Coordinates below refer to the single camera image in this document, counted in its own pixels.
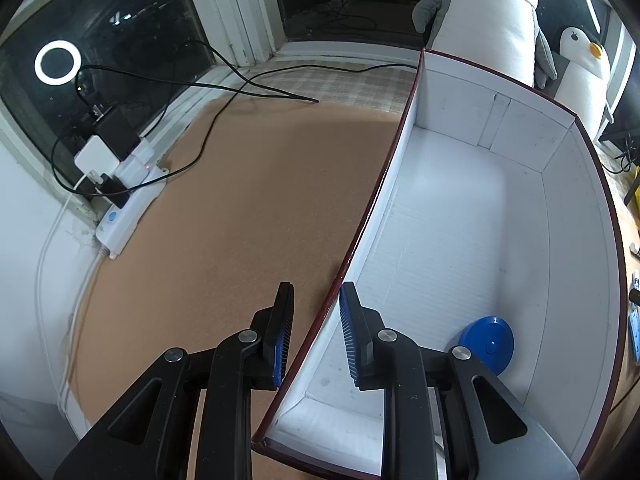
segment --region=white wall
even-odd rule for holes
[[[58,413],[36,328],[34,276],[60,203],[0,144],[0,420],[43,478],[77,441]],[[56,380],[62,341],[86,270],[97,254],[92,228],[67,212],[44,265],[44,319]]]

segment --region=plush penguin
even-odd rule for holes
[[[609,57],[577,27],[566,28],[560,37],[560,54],[553,53],[558,78],[542,84],[549,95],[574,111],[591,140],[598,134],[602,115],[613,122],[607,103]]]
[[[423,33],[435,17],[427,47],[506,74],[529,86],[537,61],[556,78],[551,50],[538,25],[538,0],[421,0],[412,18]]]

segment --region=yellow beak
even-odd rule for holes
[[[593,43],[593,41],[589,44],[589,50],[591,50],[591,53],[593,54],[593,57],[595,59],[602,59],[602,47],[597,44],[597,43]]]

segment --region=blue disc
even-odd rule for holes
[[[494,374],[501,374],[513,356],[513,332],[505,320],[487,316],[471,323],[460,335],[466,346]]]

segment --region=small penguin plush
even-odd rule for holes
[[[551,50],[538,25],[538,0],[421,0],[412,19],[423,33],[433,19],[427,48],[453,54],[533,86],[538,62],[555,79]]]
[[[558,78],[545,85],[544,93],[575,112],[591,140],[598,134],[602,115],[613,122],[607,103],[609,57],[606,51],[577,27],[560,37],[560,54],[553,53]]]

